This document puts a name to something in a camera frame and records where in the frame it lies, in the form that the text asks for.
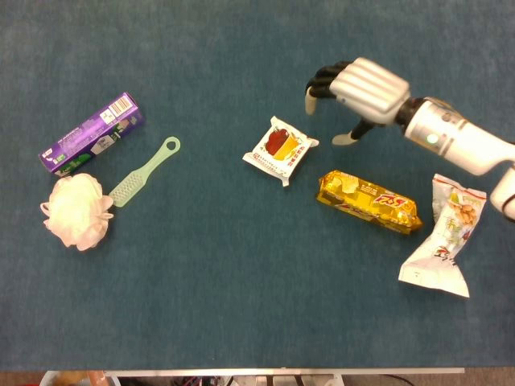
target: robotic hand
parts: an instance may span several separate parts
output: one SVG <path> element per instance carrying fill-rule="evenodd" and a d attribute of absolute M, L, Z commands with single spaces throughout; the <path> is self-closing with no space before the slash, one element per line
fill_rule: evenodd
<path fill-rule="evenodd" d="M 474 175 L 503 161 L 513 161 L 490 196 L 493 206 L 515 220 L 515 145 L 473 125 L 448 103 L 435 98 L 410 98 L 410 84 L 365 58 L 321 68 L 306 86 L 306 113 L 315 112 L 318 98 L 335 98 L 361 116 L 333 145 L 358 141 L 376 125 L 402 127 L 404 136 Z"/>

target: purple box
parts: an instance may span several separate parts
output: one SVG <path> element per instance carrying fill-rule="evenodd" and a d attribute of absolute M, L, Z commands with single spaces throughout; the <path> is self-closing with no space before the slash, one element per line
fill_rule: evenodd
<path fill-rule="evenodd" d="M 143 123 L 136 101 L 124 92 L 39 155 L 48 171 L 63 177 Z"/>

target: white plastic wrapper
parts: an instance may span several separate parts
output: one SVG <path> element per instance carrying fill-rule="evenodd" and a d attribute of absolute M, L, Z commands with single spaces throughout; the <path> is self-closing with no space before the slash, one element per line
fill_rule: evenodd
<path fill-rule="evenodd" d="M 252 152 L 245 153 L 243 160 L 280 179 L 287 187 L 302 157 L 319 142 L 276 117 L 272 117 L 270 123 L 272 126 L 265 136 Z"/>
<path fill-rule="evenodd" d="M 97 245 L 107 232 L 107 210 L 113 199 L 102 195 L 102 186 L 91 175 L 81 173 L 57 181 L 47 203 L 40 205 L 48 216 L 43 223 L 66 245 L 84 251 Z"/>
<path fill-rule="evenodd" d="M 485 202 L 483 191 L 465 189 L 456 181 L 435 175 L 435 229 L 402 265 L 399 280 L 469 298 L 455 258 L 476 227 Z"/>

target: blue tabletop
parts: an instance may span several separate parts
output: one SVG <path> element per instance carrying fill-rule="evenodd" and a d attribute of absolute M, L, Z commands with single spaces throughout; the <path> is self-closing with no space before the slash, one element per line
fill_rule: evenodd
<path fill-rule="evenodd" d="M 515 5 L 497 1 L 0 4 L 0 370 L 515 365 L 514 225 L 490 203 L 459 254 L 469 300 L 397 280 L 431 233 L 435 172 L 479 178 L 357 116 L 304 113 L 314 72 L 368 57 L 515 139 Z M 109 192 L 175 135 L 180 152 L 93 250 L 66 249 L 39 204 L 38 152 L 121 92 L 146 124 L 80 171 Z M 320 146 L 286 189 L 243 162 L 276 115 Z M 340 169 L 407 195 L 403 236 L 317 203 Z"/>

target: gold wrapper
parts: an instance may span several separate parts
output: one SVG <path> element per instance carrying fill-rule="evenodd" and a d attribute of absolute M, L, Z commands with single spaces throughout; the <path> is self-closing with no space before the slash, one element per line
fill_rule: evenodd
<path fill-rule="evenodd" d="M 375 183 L 359 179 L 338 170 L 320 180 L 316 199 L 363 220 L 409 234 L 422 226 L 417 217 L 417 204 Z"/>

